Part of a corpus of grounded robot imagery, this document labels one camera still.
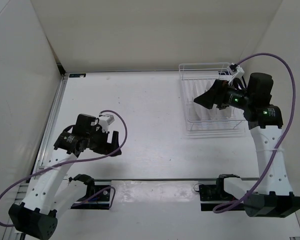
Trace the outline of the dark rimmed white plate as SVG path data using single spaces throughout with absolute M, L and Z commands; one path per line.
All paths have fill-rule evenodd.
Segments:
M 206 93 L 212 87 L 213 83 L 214 83 L 214 80 L 212 80 L 212 79 L 207 81 L 207 83 L 205 85 L 204 93 Z M 216 112 L 216 107 L 215 106 L 213 106 L 212 109 L 207 109 L 206 110 L 207 119 L 210 120 L 210 121 L 215 119 L 216 114 L 217 114 L 217 112 Z

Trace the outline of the green red rimmed white plate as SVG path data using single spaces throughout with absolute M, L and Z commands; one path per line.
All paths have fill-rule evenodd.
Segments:
M 197 121 L 202 121 L 205 116 L 205 108 L 201 105 L 201 95 L 203 93 L 201 83 L 195 80 L 192 86 L 192 106 Z

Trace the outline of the white plate colourful print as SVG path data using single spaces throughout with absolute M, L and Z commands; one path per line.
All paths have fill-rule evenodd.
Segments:
M 224 73 L 219 75 L 220 80 L 230 81 L 232 78 L 231 75 L 225 75 Z M 231 106 L 226 107 L 225 109 L 216 109 L 216 116 L 218 119 L 229 119 L 233 115 L 233 108 Z

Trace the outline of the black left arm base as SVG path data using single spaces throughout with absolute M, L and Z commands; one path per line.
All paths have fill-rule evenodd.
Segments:
M 86 194 L 75 202 L 70 208 L 76 210 L 110 210 L 116 188 L 112 185 L 95 185 L 87 186 Z

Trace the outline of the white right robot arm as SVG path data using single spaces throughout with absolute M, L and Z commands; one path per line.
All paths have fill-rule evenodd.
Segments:
M 300 196 L 293 193 L 284 154 L 280 149 L 287 132 L 278 106 L 270 103 L 274 81 L 271 75 L 255 72 L 247 88 L 216 79 L 194 103 L 210 110 L 213 107 L 243 111 L 255 145 L 259 177 L 250 187 L 235 175 L 220 175 L 214 193 L 220 200 L 231 195 L 234 200 L 217 205 L 212 211 L 221 214 L 243 205 L 249 217 L 285 218 L 300 209 Z

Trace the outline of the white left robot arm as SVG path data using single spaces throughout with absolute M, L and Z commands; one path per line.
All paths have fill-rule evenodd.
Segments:
M 59 190 L 71 166 L 79 162 L 86 150 L 97 153 L 99 159 L 121 155 L 119 133 L 114 131 L 108 140 L 109 126 L 117 113 L 104 110 L 98 116 L 79 114 L 73 125 L 66 127 L 53 145 L 53 153 L 47 166 L 39 171 L 38 179 L 20 203 L 14 203 L 9 211 L 13 227 L 38 240 L 48 240 L 55 232 L 58 221 L 68 209 L 109 209 L 116 190 L 111 185 L 95 184 L 86 174 L 68 179 L 68 185 Z

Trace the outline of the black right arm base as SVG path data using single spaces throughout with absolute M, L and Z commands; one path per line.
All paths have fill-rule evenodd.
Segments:
M 224 179 L 239 178 L 234 174 L 221 174 L 214 183 L 196 183 L 193 191 L 199 194 L 200 210 L 202 212 L 212 212 L 213 208 L 219 204 L 236 201 L 237 199 L 224 190 Z

